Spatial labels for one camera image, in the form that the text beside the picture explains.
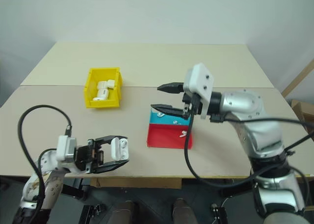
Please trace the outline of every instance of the red container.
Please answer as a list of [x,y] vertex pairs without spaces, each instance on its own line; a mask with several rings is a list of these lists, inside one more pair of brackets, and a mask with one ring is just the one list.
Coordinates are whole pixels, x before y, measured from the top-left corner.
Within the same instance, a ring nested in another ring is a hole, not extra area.
[[[184,149],[185,137],[180,135],[187,129],[188,125],[149,124],[147,146]],[[192,148],[192,134],[190,134],[188,148]]]

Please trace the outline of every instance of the brown shoe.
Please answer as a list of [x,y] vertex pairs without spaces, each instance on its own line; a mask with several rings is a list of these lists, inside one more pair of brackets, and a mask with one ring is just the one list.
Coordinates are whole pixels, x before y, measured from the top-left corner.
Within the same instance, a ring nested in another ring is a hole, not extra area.
[[174,224],[198,224],[193,210],[183,199],[174,202],[172,219]]
[[118,204],[107,224],[133,224],[136,204],[132,201],[126,201]]

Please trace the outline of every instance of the white object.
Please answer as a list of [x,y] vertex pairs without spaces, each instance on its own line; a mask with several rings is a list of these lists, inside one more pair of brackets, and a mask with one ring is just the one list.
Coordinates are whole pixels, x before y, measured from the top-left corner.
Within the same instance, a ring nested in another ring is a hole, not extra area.
[[108,86],[107,86],[107,81],[99,81],[98,84],[97,84],[97,89],[100,90],[100,89],[106,89]]
[[107,100],[109,96],[109,90],[108,89],[99,89],[97,92],[98,98],[103,98],[104,100]]
[[74,137],[68,137],[66,135],[59,136],[55,159],[58,162],[59,168],[67,168],[72,173],[81,174],[74,161],[74,154],[77,148],[77,140]]
[[180,135],[179,137],[185,137],[187,134],[187,131],[182,131],[182,135]]
[[157,117],[159,117],[159,118],[161,118],[162,116],[164,116],[165,114],[163,114],[163,113],[161,113],[161,112],[159,112],[159,113],[157,113]]
[[109,79],[107,81],[107,87],[108,88],[114,88],[114,83],[115,83],[115,81],[113,79]]
[[93,100],[105,100],[105,98],[93,98]]
[[214,84],[214,77],[203,63],[195,65],[188,70],[183,90],[192,97],[193,93],[197,93],[201,97],[202,112],[201,119],[205,119],[209,107],[212,87]]
[[111,158],[114,161],[129,159],[129,146],[125,138],[119,140],[115,137],[111,140]]

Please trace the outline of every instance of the yellow bin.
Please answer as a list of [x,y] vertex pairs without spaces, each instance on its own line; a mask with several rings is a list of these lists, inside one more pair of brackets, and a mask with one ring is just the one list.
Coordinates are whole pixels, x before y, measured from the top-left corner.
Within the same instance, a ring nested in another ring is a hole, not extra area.
[[[109,89],[107,100],[93,100],[97,96],[97,84],[99,81],[114,79],[114,88]],[[91,68],[89,70],[86,85],[84,87],[84,98],[86,108],[109,108],[119,107],[121,99],[122,77],[120,68]]]

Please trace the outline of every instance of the beige table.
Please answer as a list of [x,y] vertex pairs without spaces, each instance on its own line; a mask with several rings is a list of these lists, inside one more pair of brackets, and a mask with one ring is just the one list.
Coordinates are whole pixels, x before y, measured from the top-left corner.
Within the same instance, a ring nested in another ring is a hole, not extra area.
[[[57,43],[0,109],[0,174],[30,175],[31,167],[20,148],[17,122],[37,104],[64,110],[73,123],[73,136],[80,145],[89,138],[125,135],[130,141],[130,162],[116,171],[94,177],[192,177],[183,150],[147,148],[150,104],[182,107],[182,95],[156,90],[156,86],[182,81],[186,70],[205,63],[215,77],[215,91],[246,88],[259,92],[267,112],[276,117],[296,118],[281,94],[273,88],[245,45],[145,45]],[[120,108],[86,109],[83,85],[91,67],[121,68],[124,79]],[[27,148],[33,158],[46,148],[55,148],[66,122],[57,112],[32,112],[23,126]],[[305,130],[282,124],[289,145]],[[196,117],[193,127],[191,164],[204,177],[247,176],[250,164],[235,130],[228,123],[214,124]],[[296,149],[290,162],[307,175],[314,174],[313,141]]]
[[[234,90],[216,88],[215,91]],[[171,95],[155,88],[124,87],[121,107],[116,109],[86,109],[81,86],[21,86],[0,109],[0,174],[30,175],[28,164],[18,142],[17,122],[20,115],[37,104],[57,105],[72,120],[73,136],[80,145],[89,138],[105,135],[125,135],[130,141],[130,162],[116,171],[90,176],[175,176],[191,177],[185,165],[183,150],[146,147],[150,104],[168,103],[180,107],[182,95]],[[296,118],[286,101],[275,89],[258,89],[269,114]],[[58,112],[39,109],[32,112],[23,125],[23,135],[30,154],[56,147],[58,135],[64,132],[66,121]],[[282,124],[284,142],[289,145],[305,130],[298,125]],[[191,164],[201,176],[247,176],[250,163],[235,130],[229,123],[214,124],[196,117],[193,128],[194,144],[189,151]],[[314,174],[314,144],[307,141],[296,149],[289,160],[306,174]]]

